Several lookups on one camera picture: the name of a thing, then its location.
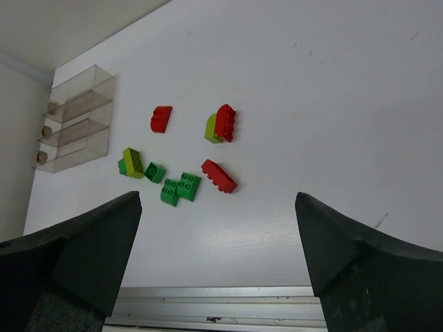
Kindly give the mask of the green square lego brick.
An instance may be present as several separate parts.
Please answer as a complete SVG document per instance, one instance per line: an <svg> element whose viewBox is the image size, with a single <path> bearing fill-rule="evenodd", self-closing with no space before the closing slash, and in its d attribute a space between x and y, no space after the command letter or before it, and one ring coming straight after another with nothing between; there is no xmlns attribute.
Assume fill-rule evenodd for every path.
<svg viewBox="0 0 443 332"><path fill-rule="evenodd" d="M173 207L177 206L179 201L179 195L177 194L177 187L179 180L166 178L161 189L160 199L163 203L171 205Z"/></svg>

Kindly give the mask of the red sloped lego brick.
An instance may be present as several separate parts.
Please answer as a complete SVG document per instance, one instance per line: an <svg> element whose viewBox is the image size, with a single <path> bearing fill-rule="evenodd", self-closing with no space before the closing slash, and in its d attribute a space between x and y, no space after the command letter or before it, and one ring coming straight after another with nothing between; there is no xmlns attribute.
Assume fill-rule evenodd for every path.
<svg viewBox="0 0 443 332"><path fill-rule="evenodd" d="M206 159L201 170L220 192L231 194L237 188L237 183L217 163Z"/></svg>

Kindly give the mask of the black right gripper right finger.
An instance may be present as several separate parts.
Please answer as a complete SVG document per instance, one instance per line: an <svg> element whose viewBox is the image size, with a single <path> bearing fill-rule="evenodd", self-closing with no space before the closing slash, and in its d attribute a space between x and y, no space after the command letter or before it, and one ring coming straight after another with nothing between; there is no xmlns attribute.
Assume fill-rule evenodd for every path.
<svg viewBox="0 0 443 332"><path fill-rule="evenodd" d="M295 201L328 331L441 331L442 253L391 237L313 196Z"/></svg>

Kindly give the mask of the dark green small lego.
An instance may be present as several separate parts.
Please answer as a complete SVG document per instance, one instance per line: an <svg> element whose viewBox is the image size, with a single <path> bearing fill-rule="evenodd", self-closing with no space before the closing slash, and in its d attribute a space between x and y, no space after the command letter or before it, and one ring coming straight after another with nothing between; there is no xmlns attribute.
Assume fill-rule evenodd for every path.
<svg viewBox="0 0 443 332"><path fill-rule="evenodd" d="M160 183L165 176L166 169L159 164L151 162L144 172L145 177L153 183Z"/></svg>

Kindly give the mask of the red rounded lego brick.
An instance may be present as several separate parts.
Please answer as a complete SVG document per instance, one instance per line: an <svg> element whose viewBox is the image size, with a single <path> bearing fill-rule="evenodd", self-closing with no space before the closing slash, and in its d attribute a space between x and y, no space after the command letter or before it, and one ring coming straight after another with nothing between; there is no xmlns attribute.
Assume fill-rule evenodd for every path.
<svg viewBox="0 0 443 332"><path fill-rule="evenodd" d="M150 128L154 133L165 133L172 106L157 106L152 114Z"/></svg>

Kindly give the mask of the red long lego brick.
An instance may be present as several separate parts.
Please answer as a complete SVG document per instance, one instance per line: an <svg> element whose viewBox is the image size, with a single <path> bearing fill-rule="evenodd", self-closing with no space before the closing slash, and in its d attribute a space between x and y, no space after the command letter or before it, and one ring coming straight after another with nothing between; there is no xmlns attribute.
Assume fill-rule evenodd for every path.
<svg viewBox="0 0 443 332"><path fill-rule="evenodd" d="M215 133L228 142L233 141L236 111L228 104L222 105L216 114Z"/></svg>

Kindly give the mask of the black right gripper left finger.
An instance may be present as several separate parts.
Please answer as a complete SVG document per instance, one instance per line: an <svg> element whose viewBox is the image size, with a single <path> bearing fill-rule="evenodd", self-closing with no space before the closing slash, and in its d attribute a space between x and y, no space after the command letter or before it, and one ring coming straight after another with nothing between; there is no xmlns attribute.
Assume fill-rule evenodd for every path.
<svg viewBox="0 0 443 332"><path fill-rule="evenodd" d="M93 210L1 242L2 331L101 331L141 220L130 191Z"/></svg>

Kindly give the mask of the lime long lego brick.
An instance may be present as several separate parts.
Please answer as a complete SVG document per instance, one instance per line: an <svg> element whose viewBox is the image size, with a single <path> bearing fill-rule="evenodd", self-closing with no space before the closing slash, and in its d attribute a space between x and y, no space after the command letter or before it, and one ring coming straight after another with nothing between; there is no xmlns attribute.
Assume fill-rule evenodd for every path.
<svg viewBox="0 0 443 332"><path fill-rule="evenodd" d="M127 176L140 179L144 177L144 167L140 152L130 147L123 151Z"/></svg>

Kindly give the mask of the lime rounded lego brick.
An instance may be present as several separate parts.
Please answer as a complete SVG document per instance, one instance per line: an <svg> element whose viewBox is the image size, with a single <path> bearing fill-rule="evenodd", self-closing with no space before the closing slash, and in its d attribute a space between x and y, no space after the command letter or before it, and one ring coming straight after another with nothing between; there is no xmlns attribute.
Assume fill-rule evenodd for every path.
<svg viewBox="0 0 443 332"><path fill-rule="evenodd" d="M205 134L204 134L204 138L206 140L208 140L209 142L211 142L212 144L223 143L223 139L215 133L216 119L217 119L216 113L212 114L208 118L208 120L206 122Z"/></svg>

